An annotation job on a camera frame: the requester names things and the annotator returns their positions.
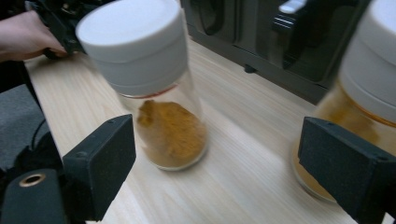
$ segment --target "light wood tabletop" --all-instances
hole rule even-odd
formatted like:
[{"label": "light wood tabletop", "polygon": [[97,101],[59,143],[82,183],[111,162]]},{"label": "light wood tabletop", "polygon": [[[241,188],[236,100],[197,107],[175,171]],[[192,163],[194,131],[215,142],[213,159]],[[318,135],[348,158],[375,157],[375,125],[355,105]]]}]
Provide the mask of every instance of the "light wood tabletop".
[{"label": "light wood tabletop", "polygon": [[[102,222],[355,223],[308,195],[291,169],[291,145],[315,106],[191,40],[188,47],[208,151],[190,169],[165,172],[136,143],[134,167]],[[129,113],[84,54],[25,63],[62,156]]]}]

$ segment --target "jar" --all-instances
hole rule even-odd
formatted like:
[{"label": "jar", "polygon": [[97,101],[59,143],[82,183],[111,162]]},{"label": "jar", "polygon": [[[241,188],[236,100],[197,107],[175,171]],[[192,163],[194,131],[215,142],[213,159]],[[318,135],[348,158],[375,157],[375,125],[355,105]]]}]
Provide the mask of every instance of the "jar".
[{"label": "jar", "polygon": [[[332,90],[314,117],[326,119],[396,156],[396,16],[393,0],[374,1],[351,39]],[[299,182],[320,199],[335,202],[292,150]]]},{"label": "jar", "polygon": [[115,1],[77,27],[82,47],[132,113],[147,158],[171,171],[200,160],[207,139],[183,28],[174,0]]}]

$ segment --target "jar body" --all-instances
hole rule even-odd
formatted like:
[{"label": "jar body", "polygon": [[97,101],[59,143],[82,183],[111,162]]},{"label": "jar body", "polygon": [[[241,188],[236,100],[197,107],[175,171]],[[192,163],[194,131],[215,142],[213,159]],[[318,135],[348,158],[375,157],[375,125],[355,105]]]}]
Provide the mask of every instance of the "jar body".
[{"label": "jar body", "polygon": [[[396,156],[396,124],[371,114],[356,104],[336,82],[318,104],[314,117],[326,119]],[[292,165],[300,183],[314,196],[329,202],[334,198],[299,163],[299,141],[292,149]]]},{"label": "jar body", "polygon": [[205,154],[207,129],[191,73],[144,96],[120,95],[134,116],[134,130],[148,159],[158,168],[181,170]]}]

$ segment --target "gray carpet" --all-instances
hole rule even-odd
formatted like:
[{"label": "gray carpet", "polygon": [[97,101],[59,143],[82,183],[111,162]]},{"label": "gray carpet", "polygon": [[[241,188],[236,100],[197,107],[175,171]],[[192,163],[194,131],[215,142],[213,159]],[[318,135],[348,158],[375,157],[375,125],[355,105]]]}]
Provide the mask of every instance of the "gray carpet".
[{"label": "gray carpet", "polygon": [[39,106],[25,85],[0,93],[0,168],[12,167],[16,156],[49,131]]}]

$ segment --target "jar lid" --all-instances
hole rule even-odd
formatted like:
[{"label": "jar lid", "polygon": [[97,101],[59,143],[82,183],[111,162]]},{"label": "jar lid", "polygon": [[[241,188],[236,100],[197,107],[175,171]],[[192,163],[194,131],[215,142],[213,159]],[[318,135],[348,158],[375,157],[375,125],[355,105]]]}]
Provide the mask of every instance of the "jar lid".
[{"label": "jar lid", "polygon": [[340,67],[346,93],[369,112],[396,122],[396,1],[367,8]]},{"label": "jar lid", "polygon": [[175,0],[119,0],[85,16],[76,35],[117,92],[160,91],[187,66],[180,5]]}]

